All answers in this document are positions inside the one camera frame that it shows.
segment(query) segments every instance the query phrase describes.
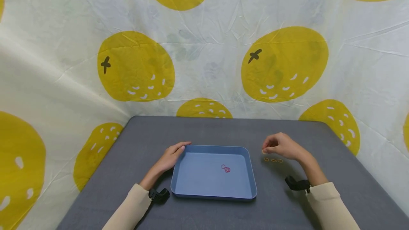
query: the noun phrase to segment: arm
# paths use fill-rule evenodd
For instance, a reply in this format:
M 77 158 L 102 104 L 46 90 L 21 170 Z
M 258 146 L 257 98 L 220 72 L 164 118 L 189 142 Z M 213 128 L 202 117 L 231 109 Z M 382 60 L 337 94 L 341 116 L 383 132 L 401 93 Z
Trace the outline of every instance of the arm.
M 310 193 L 307 194 L 307 200 L 324 230 L 359 230 L 334 184 L 328 182 L 317 160 L 307 150 L 288 135 L 277 133 L 268 136 L 264 141 L 263 153 L 279 154 L 300 163 L 312 186 Z
M 149 191 L 158 178 L 167 170 L 175 166 L 178 157 L 184 151 L 185 146 L 191 142 L 180 142 L 166 149 L 162 157 L 148 171 L 140 184 L 135 184 L 129 191 L 124 202 L 113 213 L 111 218 L 102 228 L 103 230 L 132 230 L 139 220 L 145 215 L 151 205 Z

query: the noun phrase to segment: backdrop wall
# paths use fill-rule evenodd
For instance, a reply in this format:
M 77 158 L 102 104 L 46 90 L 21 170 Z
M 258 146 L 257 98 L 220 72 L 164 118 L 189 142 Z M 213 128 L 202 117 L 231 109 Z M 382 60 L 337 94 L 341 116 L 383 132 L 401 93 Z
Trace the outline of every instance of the backdrop wall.
M 409 215 L 408 6 L 0 0 L 0 230 L 54 229 L 133 115 L 325 122 Z

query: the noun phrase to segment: gray tabletop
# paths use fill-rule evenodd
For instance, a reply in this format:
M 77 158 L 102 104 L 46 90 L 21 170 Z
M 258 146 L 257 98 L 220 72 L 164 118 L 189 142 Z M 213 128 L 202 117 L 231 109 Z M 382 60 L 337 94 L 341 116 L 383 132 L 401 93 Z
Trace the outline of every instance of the gray tabletop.
M 151 206 L 137 229 L 321 229 L 304 192 L 291 191 L 284 182 L 288 175 L 306 178 L 298 163 L 261 153 L 266 136 L 280 131 L 316 157 L 362 230 L 408 229 L 408 217 L 324 123 L 147 116 L 129 120 L 57 229 L 101 229 L 130 188 L 179 141 L 246 147 L 257 197 L 240 202 L 171 195 L 164 205 Z M 265 157 L 283 163 L 266 162 Z M 170 190 L 171 178 L 172 173 L 164 174 L 156 188 Z

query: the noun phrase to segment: beige sleeve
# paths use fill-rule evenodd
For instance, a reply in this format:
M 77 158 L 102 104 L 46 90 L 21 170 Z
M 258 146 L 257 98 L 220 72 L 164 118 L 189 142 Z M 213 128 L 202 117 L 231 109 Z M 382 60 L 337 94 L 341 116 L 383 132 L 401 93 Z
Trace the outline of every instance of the beige sleeve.
M 359 230 L 332 182 L 310 188 L 307 199 L 323 230 Z
M 149 192 L 135 184 L 103 230 L 133 230 L 151 205 Z

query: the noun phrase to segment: tray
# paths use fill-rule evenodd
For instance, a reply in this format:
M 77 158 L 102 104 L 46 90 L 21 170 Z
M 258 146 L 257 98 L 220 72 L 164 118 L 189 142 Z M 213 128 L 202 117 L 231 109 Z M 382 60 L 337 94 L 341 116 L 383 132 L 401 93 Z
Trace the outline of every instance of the tray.
M 186 146 L 170 189 L 177 197 L 251 200 L 257 187 L 250 154 L 244 147 Z

